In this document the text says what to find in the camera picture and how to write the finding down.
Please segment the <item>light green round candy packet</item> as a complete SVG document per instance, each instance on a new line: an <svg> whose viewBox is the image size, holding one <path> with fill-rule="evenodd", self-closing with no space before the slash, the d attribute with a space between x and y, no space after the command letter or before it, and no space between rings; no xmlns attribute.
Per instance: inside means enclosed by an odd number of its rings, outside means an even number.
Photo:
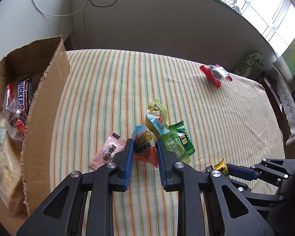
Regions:
<svg viewBox="0 0 295 236"><path fill-rule="evenodd" d="M174 131L168 131L166 134L162 135L161 138L163 139L166 149L168 151L173 152L179 161L188 164L191 159L184 150L182 144L180 143L180 139L178 135Z"/></svg>

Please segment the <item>orange blue egg snack packet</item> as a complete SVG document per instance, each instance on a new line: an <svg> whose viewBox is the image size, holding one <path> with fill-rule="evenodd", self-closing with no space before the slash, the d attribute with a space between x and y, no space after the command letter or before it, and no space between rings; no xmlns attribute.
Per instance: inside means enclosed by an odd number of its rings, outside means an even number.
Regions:
<svg viewBox="0 0 295 236"><path fill-rule="evenodd" d="M132 134L134 141L134 157L136 160L147 162L158 168L156 137L147 126L137 125Z"/></svg>

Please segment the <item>yellow candy wrapper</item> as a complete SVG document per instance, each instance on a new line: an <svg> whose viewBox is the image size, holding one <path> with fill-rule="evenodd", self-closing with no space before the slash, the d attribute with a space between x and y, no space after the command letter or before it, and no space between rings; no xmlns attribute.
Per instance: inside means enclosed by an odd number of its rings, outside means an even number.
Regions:
<svg viewBox="0 0 295 236"><path fill-rule="evenodd" d="M223 158L220 162L218 162L216 165L214 165L213 169L219 171L225 177L230 177L229 169L227 167L225 158Z"/></svg>

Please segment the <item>dark green candy wrapper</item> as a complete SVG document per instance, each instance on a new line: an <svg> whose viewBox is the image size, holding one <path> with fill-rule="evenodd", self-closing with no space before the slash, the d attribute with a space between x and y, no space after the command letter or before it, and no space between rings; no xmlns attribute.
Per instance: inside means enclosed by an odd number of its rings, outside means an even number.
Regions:
<svg viewBox="0 0 295 236"><path fill-rule="evenodd" d="M191 156L195 153L195 148L182 120L176 124L169 125L168 129L177 133L180 143L182 144L188 156Z"/></svg>

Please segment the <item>pink candy wrapper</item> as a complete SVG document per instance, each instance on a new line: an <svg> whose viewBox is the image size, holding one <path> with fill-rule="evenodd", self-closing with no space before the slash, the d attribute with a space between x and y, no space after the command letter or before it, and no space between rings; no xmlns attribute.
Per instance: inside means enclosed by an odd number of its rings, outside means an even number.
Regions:
<svg viewBox="0 0 295 236"><path fill-rule="evenodd" d="M90 160L89 167L97 170L102 165L112 162L114 155L123 151L126 141L116 133L111 133L96 155Z"/></svg>

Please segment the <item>red-ended clear snack bag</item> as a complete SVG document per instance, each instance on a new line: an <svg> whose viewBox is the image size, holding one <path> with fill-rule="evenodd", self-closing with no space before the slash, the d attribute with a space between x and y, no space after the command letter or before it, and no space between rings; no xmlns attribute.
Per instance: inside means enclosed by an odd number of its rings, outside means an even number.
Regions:
<svg viewBox="0 0 295 236"><path fill-rule="evenodd" d="M222 82L233 81L229 72L220 65L201 65L199 69L217 89L221 87Z"/></svg>

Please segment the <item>black candy wrapper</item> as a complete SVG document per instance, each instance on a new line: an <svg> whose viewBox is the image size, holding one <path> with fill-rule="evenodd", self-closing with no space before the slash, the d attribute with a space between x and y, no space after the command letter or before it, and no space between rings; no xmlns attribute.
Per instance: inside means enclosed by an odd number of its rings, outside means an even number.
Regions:
<svg viewBox="0 0 295 236"><path fill-rule="evenodd" d="M214 167L212 165L207 166L205 169L202 170L204 173L210 173L214 170Z"/></svg>

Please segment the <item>green blue nut snack packet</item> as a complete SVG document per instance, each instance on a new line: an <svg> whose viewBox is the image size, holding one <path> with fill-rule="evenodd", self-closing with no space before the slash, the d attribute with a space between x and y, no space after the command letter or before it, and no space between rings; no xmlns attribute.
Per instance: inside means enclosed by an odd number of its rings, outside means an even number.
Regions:
<svg viewBox="0 0 295 236"><path fill-rule="evenodd" d="M156 137L161 137L168 132L167 111L157 99L154 99L147 108L145 125Z"/></svg>

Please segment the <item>striped tablecloth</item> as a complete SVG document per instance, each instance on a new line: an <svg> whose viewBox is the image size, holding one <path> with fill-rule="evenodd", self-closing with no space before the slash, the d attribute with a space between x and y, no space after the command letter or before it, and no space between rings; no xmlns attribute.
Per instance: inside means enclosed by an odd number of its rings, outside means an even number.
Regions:
<svg viewBox="0 0 295 236"><path fill-rule="evenodd" d="M58 104L49 156L49 186L89 162L109 134L123 139L143 125L156 101L166 123L183 122L194 146L190 165L202 170L221 160L250 166L283 159L284 143L264 88L231 75L216 87L200 64L171 56L122 51L67 52L70 72Z"/></svg>

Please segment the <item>lace cloth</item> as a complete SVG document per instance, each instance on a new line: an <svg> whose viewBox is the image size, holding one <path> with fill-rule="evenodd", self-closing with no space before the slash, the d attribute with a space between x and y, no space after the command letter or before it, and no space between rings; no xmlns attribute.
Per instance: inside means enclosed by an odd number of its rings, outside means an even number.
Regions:
<svg viewBox="0 0 295 236"><path fill-rule="evenodd" d="M277 93L290 128L290 135L286 141L286 145L289 146L295 141L295 102L281 73L275 67L272 67L269 74L276 81Z"/></svg>

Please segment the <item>green printed box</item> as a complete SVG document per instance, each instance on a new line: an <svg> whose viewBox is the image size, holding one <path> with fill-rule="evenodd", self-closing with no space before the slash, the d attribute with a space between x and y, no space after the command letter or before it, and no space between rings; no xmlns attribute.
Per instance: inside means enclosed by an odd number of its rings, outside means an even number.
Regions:
<svg viewBox="0 0 295 236"><path fill-rule="evenodd" d="M241 77L255 80L264 70L263 54L256 50L245 57L235 69L234 73Z"/></svg>

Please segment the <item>bread in clear bag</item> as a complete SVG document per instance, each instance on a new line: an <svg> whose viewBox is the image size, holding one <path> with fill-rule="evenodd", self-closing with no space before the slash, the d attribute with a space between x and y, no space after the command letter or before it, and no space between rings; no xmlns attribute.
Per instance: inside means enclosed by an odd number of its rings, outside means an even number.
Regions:
<svg viewBox="0 0 295 236"><path fill-rule="evenodd" d="M0 120L0 197L10 214L18 214L23 206L21 175L22 142L14 141L4 119Z"/></svg>

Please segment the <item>clear bag red seal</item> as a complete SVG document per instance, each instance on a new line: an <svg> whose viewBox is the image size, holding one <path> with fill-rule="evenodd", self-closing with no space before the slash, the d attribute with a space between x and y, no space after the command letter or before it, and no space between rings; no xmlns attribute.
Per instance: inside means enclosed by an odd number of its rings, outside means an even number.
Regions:
<svg viewBox="0 0 295 236"><path fill-rule="evenodd" d="M6 87L1 113L6 121L9 136L14 141L24 141L27 115L20 103L14 98L11 83Z"/></svg>

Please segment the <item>Snickers bar upper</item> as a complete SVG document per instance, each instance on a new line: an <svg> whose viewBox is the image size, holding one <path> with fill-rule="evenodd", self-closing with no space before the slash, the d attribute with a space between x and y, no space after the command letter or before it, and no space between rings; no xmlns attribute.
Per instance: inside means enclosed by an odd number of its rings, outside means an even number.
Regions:
<svg viewBox="0 0 295 236"><path fill-rule="evenodd" d="M32 78L34 74L22 79L17 87L17 100L26 114L29 113L30 106L34 97Z"/></svg>

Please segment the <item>cardboard box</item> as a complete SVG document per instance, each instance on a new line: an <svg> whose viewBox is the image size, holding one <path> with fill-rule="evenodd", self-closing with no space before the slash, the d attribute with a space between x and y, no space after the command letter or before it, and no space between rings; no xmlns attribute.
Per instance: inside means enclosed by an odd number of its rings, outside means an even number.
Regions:
<svg viewBox="0 0 295 236"><path fill-rule="evenodd" d="M52 133L69 72L69 60L61 36L33 41L11 51L0 61L0 112L9 83L17 89L21 80L32 76L34 93L21 151L21 185L26 211L12 215L0 201L0 223L9 235L16 235L28 215L50 194Z"/></svg>

